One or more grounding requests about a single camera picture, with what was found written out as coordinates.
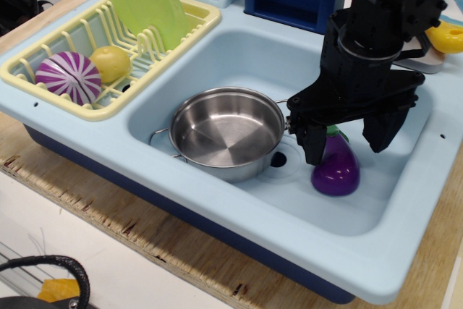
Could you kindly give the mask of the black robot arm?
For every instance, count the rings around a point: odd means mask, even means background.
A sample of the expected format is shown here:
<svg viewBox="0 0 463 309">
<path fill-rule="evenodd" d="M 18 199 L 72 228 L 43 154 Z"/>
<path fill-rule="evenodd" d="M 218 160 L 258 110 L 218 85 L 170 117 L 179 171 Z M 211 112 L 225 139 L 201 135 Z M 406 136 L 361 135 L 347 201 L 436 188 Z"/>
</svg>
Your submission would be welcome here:
<svg viewBox="0 0 463 309">
<path fill-rule="evenodd" d="M 392 65 L 412 56 L 404 44 L 438 27 L 445 8 L 444 0 L 352 0 L 329 17 L 318 78 L 287 101 L 307 163 L 321 162 L 330 126 L 356 119 L 374 152 L 389 146 L 425 80 Z"/>
</svg>

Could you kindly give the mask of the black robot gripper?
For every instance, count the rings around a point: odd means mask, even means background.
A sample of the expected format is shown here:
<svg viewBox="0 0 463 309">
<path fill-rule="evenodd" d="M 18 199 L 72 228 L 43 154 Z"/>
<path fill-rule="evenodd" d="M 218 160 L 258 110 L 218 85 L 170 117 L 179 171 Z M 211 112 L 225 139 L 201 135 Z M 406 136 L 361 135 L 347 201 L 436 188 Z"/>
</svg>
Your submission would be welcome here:
<svg viewBox="0 0 463 309">
<path fill-rule="evenodd" d="M 309 87 L 289 98 L 289 132 L 305 152 L 307 164 L 318 165 L 326 145 L 327 126 L 363 121 L 362 135 L 374 153 L 385 150 L 417 102 L 424 74 L 393 69 L 402 42 L 377 51 L 348 31 L 350 11 L 328 20 L 320 56 L 320 74 Z"/>
</svg>

